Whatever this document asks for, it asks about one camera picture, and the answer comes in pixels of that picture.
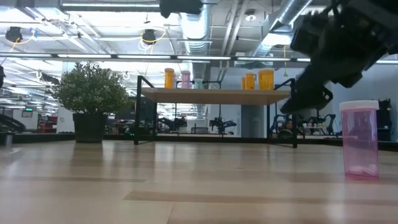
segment ceiling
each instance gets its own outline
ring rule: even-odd
[[[62,1],[87,2],[84,0]],[[157,1],[91,1],[102,3],[134,3]],[[212,0],[210,21],[210,54],[219,55],[230,19],[237,20],[232,15],[233,0]],[[281,0],[252,0],[247,9],[254,9],[254,21],[242,20],[232,54],[236,52],[250,52],[262,41],[261,28],[265,16],[278,10]],[[311,9],[322,8],[328,0],[314,0]],[[14,53],[70,53],[70,54],[155,54],[155,55],[183,55],[186,54],[184,36],[180,26],[178,14],[172,14],[168,19],[163,18],[158,12],[114,12],[96,11],[61,11],[56,8],[38,7],[35,9],[20,10],[14,7],[0,6],[0,52]],[[22,43],[14,45],[5,38],[5,33],[11,26],[21,27]],[[155,35],[160,38],[153,48],[144,50],[140,45],[141,34],[146,29],[155,29]],[[286,46],[273,49],[274,55],[291,57],[294,55]],[[73,63],[53,60],[22,60],[21,58],[0,58],[5,68],[6,79],[4,85],[21,85],[19,94],[31,90],[34,97],[42,97],[35,93],[44,93],[44,83],[37,78],[37,71],[41,70],[48,75],[61,78],[62,73],[73,68]],[[164,69],[174,68],[179,75],[181,70],[191,70],[192,65],[183,63],[146,63],[146,62],[97,62],[104,68],[125,75],[124,84],[129,88],[136,86],[136,76],[146,75],[147,79],[155,85],[164,84]]]

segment black plant pot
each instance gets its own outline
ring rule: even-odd
[[[102,142],[107,118],[108,116],[103,114],[74,113],[76,142]]]

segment potted plant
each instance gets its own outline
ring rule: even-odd
[[[108,114],[117,113],[128,102],[121,78],[93,62],[76,63],[52,90],[74,112],[76,142],[101,142]]]

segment orange cup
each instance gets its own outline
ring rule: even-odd
[[[256,83],[255,75],[253,73],[247,73],[246,74],[246,90],[254,90],[254,85]]]
[[[261,70],[259,72],[259,89],[274,90],[274,71]]]
[[[174,69],[166,68],[164,70],[164,88],[171,89],[174,87]]]

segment pink translucent container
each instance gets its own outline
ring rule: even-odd
[[[374,100],[340,103],[346,177],[379,178],[378,109],[379,102]]]
[[[182,79],[182,88],[186,88],[186,89],[191,88],[191,72],[190,71],[182,71],[181,79]]]

